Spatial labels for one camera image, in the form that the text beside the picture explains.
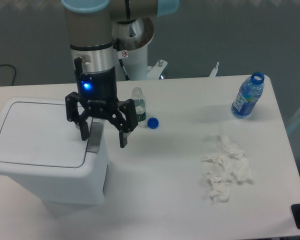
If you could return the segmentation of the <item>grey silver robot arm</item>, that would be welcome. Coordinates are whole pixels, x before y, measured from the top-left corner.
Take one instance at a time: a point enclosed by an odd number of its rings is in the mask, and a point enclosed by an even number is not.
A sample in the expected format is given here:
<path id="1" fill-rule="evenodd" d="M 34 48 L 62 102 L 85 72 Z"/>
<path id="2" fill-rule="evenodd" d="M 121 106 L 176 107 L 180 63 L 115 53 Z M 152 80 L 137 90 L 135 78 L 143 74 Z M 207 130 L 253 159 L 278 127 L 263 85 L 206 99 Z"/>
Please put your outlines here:
<path id="1" fill-rule="evenodd" d="M 77 92 L 65 97 L 66 118 L 90 137 L 89 117 L 108 120 L 119 131 L 120 147 L 138 125 L 135 104 L 117 97 L 113 23 L 172 14 L 178 0 L 64 0 L 62 1 Z"/>

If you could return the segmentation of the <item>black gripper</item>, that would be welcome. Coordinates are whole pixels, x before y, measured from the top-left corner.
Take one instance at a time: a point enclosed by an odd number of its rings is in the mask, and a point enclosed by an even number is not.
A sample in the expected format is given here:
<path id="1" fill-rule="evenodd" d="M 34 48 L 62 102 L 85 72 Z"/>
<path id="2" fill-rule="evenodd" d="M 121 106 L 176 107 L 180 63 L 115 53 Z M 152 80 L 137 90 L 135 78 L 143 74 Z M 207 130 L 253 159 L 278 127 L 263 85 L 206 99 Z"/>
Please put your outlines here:
<path id="1" fill-rule="evenodd" d="M 118 130 L 119 144 L 124 148 L 128 136 L 138 125 L 138 119 L 133 99 L 118 100 L 115 68 L 84 72 L 83 59 L 77 57 L 74 59 L 74 73 L 78 93 L 73 91 L 65 97 L 66 119 L 79 127 L 82 141 L 90 136 L 88 117 L 108 120 Z M 79 102 L 84 108 L 82 114 L 79 114 Z"/>

